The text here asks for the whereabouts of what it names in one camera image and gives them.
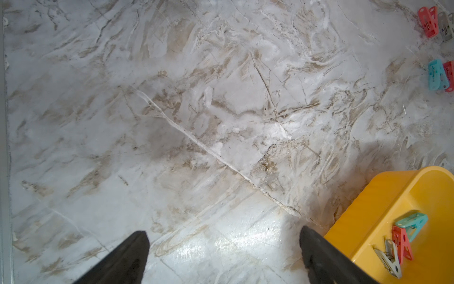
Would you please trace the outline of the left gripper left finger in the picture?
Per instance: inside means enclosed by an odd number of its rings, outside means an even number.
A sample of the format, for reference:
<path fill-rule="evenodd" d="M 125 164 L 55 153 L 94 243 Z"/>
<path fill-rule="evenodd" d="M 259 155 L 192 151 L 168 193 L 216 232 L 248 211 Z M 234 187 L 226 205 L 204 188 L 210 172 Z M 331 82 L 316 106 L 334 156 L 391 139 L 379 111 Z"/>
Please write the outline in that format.
<path fill-rule="evenodd" d="M 77 284 L 140 284 L 150 242 L 145 231 L 136 231 L 75 282 Z"/>

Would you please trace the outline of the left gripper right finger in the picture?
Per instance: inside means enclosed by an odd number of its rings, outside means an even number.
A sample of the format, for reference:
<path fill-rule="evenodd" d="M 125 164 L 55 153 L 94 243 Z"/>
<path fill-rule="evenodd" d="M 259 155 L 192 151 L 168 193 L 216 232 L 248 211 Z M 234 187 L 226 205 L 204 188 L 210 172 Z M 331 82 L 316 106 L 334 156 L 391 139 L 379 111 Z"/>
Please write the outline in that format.
<path fill-rule="evenodd" d="M 301 229 L 299 244 L 311 284 L 377 283 L 312 228 Z"/>

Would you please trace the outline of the yellow plastic storage box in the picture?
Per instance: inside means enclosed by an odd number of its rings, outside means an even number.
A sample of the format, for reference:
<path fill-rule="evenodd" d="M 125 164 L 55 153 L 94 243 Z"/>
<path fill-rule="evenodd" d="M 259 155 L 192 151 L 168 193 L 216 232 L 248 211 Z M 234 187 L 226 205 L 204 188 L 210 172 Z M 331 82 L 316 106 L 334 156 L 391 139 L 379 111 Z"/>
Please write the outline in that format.
<path fill-rule="evenodd" d="M 385 250 L 392 226 L 420 212 L 428 216 L 411 242 L 402 278 L 392 276 L 375 252 Z M 454 281 L 454 176 L 429 166 L 374 177 L 325 239 L 381 284 L 451 284 Z"/>

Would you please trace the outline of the second row teal clothespin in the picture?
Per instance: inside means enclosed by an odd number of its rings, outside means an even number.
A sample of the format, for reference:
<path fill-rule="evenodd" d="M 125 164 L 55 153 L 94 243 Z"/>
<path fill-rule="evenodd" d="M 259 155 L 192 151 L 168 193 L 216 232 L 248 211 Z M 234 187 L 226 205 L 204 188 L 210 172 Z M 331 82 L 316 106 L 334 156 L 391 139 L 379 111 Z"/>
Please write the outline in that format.
<path fill-rule="evenodd" d="M 450 87 L 448 77 L 440 59 L 435 59 L 428 64 L 428 72 L 430 91 L 446 90 Z"/>

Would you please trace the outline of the second row red clothespin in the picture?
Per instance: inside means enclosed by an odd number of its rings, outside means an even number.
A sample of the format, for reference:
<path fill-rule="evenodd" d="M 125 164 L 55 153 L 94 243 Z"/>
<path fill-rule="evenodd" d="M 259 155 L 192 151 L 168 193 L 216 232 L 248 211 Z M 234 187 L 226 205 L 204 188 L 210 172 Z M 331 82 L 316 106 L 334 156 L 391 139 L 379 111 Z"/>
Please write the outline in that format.
<path fill-rule="evenodd" d="M 449 82 L 449 87 L 447 87 L 445 91 L 452 92 L 454 90 L 454 61 L 452 60 L 444 63 L 443 68 Z"/>

